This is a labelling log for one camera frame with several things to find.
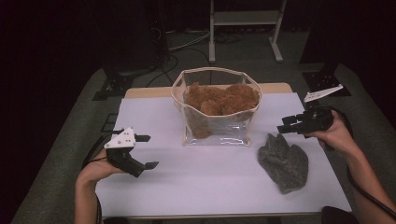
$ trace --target clear plastic bag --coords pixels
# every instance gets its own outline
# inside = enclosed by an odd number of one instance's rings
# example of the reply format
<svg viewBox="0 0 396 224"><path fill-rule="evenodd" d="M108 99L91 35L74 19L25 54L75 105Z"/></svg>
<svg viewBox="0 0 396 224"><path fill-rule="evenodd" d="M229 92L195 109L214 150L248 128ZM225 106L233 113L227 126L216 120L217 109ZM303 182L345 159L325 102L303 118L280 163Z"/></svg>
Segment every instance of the clear plastic bag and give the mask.
<svg viewBox="0 0 396 224"><path fill-rule="evenodd" d="M230 115L208 116L186 104L186 96L194 82L200 86L226 89L233 84L247 84L259 95L254 108ZM184 120L183 146L251 145L249 132L262 98L260 86L247 74L224 68L203 67L185 70L172 86L172 97Z"/></svg>

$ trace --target white shelf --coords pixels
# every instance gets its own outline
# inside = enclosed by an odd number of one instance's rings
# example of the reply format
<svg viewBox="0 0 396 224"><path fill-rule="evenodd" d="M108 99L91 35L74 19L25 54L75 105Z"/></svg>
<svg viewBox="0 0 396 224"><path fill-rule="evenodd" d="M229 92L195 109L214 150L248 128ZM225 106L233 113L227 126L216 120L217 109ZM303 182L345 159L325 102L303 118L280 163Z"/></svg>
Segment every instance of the white shelf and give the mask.
<svg viewBox="0 0 396 224"><path fill-rule="evenodd" d="M227 11L214 13L214 25L276 24L279 11Z"/></svg>

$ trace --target gray glove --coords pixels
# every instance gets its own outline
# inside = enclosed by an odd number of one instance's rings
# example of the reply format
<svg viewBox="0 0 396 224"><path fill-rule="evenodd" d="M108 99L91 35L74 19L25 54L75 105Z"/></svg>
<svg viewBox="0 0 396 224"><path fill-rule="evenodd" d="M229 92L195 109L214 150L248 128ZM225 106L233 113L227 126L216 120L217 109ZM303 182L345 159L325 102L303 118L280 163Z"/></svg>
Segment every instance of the gray glove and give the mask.
<svg viewBox="0 0 396 224"><path fill-rule="evenodd" d="M259 148L258 161L283 194L305 186L308 157L300 147L289 147L282 134L268 134L265 146Z"/></svg>

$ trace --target white table surface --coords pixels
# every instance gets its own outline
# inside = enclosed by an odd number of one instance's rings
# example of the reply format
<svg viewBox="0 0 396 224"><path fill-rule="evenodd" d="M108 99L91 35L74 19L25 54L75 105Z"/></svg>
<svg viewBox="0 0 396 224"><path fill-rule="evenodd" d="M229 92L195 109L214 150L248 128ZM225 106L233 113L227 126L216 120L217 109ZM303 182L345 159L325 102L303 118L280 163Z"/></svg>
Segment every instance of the white table surface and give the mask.
<svg viewBox="0 0 396 224"><path fill-rule="evenodd" d="M303 111L296 93L264 94L251 147L183 147L183 120L172 97L123 99L115 130L132 126L150 135L131 155L160 163L138 178L117 174L101 180L96 193L103 217L284 216L318 213L325 205L351 211L317 139L284 134L309 159L306 185L289 194L257 162L267 134L277 134L282 118Z"/></svg>

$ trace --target wooden table edge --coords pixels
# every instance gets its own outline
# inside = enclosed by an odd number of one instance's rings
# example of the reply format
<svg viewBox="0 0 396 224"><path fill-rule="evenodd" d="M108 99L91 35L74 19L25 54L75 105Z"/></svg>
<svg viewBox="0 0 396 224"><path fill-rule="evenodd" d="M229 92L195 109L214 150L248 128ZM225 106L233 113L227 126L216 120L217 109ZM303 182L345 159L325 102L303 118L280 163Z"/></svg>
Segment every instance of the wooden table edge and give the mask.
<svg viewBox="0 0 396 224"><path fill-rule="evenodd" d="M286 82L259 83L262 93L286 93L292 92L291 87ZM149 97L169 97L172 87L153 88L132 88L129 89L124 98L149 98Z"/></svg>

